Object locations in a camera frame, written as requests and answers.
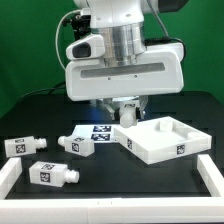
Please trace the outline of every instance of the gray metal cylinder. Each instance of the gray metal cylinder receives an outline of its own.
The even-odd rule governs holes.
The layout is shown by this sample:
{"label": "gray metal cylinder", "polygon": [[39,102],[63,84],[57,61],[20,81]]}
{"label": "gray metal cylinder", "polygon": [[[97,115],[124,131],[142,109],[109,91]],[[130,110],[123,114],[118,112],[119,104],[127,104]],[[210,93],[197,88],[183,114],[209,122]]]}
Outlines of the gray metal cylinder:
{"label": "gray metal cylinder", "polygon": [[136,55],[146,50],[142,23],[92,29],[92,33],[100,34],[104,38],[104,59],[108,67],[133,65],[136,63]]}

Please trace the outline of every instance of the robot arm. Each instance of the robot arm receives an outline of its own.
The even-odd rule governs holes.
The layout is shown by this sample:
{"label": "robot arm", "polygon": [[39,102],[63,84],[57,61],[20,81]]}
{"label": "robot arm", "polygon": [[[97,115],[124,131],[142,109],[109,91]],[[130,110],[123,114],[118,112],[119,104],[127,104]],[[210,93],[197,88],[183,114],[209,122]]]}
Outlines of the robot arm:
{"label": "robot arm", "polygon": [[[150,12],[146,0],[74,1],[83,8],[81,18],[91,16],[91,34],[66,50],[71,60],[66,68],[66,87],[72,100],[141,96],[139,99],[144,102],[118,106],[119,116],[128,119],[128,125],[122,122],[123,126],[130,127],[136,125],[137,119],[144,118],[142,105],[147,103],[144,96],[179,92],[183,88],[180,65],[183,45],[147,46],[145,42],[143,13]],[[151,1],[157,11],[178,11],[186,2]],[[115,114],[117,109],[109,102],[107,106]]]}

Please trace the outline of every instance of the white tray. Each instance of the white tray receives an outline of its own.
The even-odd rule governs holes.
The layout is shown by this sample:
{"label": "white tray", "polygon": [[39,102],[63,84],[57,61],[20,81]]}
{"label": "white tray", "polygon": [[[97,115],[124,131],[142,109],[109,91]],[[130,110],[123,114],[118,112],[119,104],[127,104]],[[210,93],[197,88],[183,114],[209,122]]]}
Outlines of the white tray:
{"label": "white tray", "polygon": [[147,164],[211,148],[212,137],[171,117],[114,127],[115,139]]}

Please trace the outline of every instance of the white plastic part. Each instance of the white plastic part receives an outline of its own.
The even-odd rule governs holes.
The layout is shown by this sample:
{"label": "white plastic part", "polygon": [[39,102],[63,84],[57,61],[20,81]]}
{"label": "white plastic part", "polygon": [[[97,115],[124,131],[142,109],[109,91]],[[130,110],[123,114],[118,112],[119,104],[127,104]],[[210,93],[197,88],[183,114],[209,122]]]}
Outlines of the white plastic part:
{"label": "white plastic part", "polygon": [[198,156],[197,168],[212,197],[224,197],[224,178],[209,155]]}
{"label": "white plastic part", "polygon": [[68,170],[66,164],[36,162],[29,173],[33,184],[62,187],[65,182],[77,183],[79,180],[79,172]]}
{"label": "white plastic part", "polygon": [[83,8],[88,8],[88,3],[87,3],[87,0],[74,0],[74,3],[80,8],[80,9],[83,9]]}
{"label": "white plastic part", "polygon": [[171,132],[173,130],[173,120],[172,119],[162,119],[159,122],[160,131]]}
{"label": "white plastic part", "polygon": [[[77,47],[83,43],[88,43],[91,48],[91,55],[87,58],[75,58],[73,56],[73,48]],[[75,41],[69,45],[66,49],[66,55],[69,60],[80,60],[80,59],[90,59],[90,58],[99,58],[105,54],[105,46],[103,37],[99,34],[90,34],[87,37]]]}
{"label": "white plastic part", "polygon": [[120,125],[123,128],[130,128],[131,126],[137,125],[136,107],[139,107],[139,101],[138,104],[136,102],[137,101],[135,100],[122,103],[119,110],[119,116]]}
{"label": "white plastic part", "polygon": [[[197,137],[189,139],[189,133]],[[212,137],[171,117],[139,122],[137,126],[114,128],[116,140],[130,152],[153,164],[211,148]]]}
{"label": "white plastic part", "polygon": [[140,0],[88,0],[91,28],[125,26],[144,21]]}
{"label": "white plastic part", "polygon": [[5,199],[22,173],[21,158],[11,158],[0,171],[0,199]]}
{"label": "white plastic part", "polygon": [[[80,8],[87,8],[89,5],[86,0],[74,0],[75,4]],[[143,13],[151,13],[147,0],[140,0]],[[151,0],[151,4],[156,12],[159,12],[158,0]]]}
{"label": "white plastic part", "polygon": [[78,183],[79,172],[76,172],[74,170],[67,170],[65,173],[65,180],[67,183]]}
{"label": "white plastic part", "polygon": [[137,57],[137,64],[127,66],[122,74],[120,68],[108,70],[103,59],[70,62],[67,93],[73,101],[80,101],[179,92],[184,86],[182,58],[182,44],[174,43],[148,47]]}
{"label": "white plastic part", "polygon": [[65,147],[66,152],[87,157],[95,152],[94,141],[92,139],[72,135],[60,137],[58,144]]}
{"label": "white plastic part", "polygon": [[0,222],[7,224],[211,223],[224,221],[224,198],[141,198],[6,200]]}
{"label": "white plastic part", "polygon": [[80,11],[80,16],[91,16],[90,8],[84,8]]}
{"label": "white plastic part", "polygon": [[5,140],[5,152],[7,157],[33,154],[36,153],[36,149],[42,149],[46,147],[46,139],[34,139],[33,136]]}

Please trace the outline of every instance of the green wall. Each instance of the green wall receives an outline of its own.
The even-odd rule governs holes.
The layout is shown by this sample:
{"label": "green wall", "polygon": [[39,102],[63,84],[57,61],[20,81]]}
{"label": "green wall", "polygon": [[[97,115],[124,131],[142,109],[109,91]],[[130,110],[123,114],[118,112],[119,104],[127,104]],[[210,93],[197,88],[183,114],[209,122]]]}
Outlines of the green wall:
{"label": "green wall", "polygon": [[[61,17],[74,8],[72,0],[1,0],[0,117],[23,94],[64,80],[55,54],[55,30]],[[180,12],[161,15],[170,35],[183,39],[187,45],[184,90],[210,92],[222,103],[223,9],[223,0],[189,0]],[[161,36],[152,15],[145,19],[146,37]],[[72,40],[72,30],[62,29],[62,56]]]}

